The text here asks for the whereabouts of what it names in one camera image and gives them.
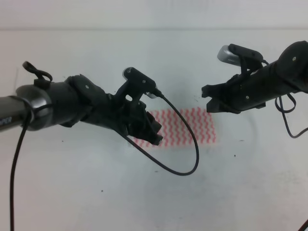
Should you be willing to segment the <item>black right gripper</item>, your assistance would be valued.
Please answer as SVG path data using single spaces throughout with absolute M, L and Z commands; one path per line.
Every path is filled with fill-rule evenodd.
M 202 98 L 208 113 L 241 113 L 266 106 L 267 73 L 253 72 L 235 75 L 226 83 L 202 87 Z

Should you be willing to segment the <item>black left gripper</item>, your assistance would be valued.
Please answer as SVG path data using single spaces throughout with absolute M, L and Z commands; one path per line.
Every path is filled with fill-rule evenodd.
M 136 106 L 132 106 L 132 101 L 127 99 L 119 103 L 114 95 L 108 93 L 106 101 L 92 109 L 89 124 L 158 146 L 163 139 L 158 134 L 162 125 L 145 108 L 146 104 L 141 101 Z

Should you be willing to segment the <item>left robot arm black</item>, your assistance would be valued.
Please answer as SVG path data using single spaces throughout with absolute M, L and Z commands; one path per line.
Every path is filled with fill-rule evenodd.
M 52 76 L 25 62 L 26 71 L 36 75 L 32 85 L 17 88 L 15 95 L 0 99 L 0 128 L 28 124 L 37 131 L 61 125 L 70 128 L 84 122 L 118 132 L 123 136 L 158 145 L 161 124 L 146 111 L 141 96 L 156 91 L 156 83 L 133 67 L 123 71 L 125 83 L 116 94 L 106 93 L 84 75 L 53 82 Z

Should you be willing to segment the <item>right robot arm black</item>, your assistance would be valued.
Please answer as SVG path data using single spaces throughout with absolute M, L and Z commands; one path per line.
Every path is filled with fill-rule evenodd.
M 288 46 L 277 61 L 263 66 L 263 56 L 235 44 L 223 46 L 217 58 L 239 66 L 241 73 L 225 83 L 202 87 L 202 97 L 210 113 L 239 114 L 265 107 L 266 102 L 289 93 L 308 91 L 308 43 Z

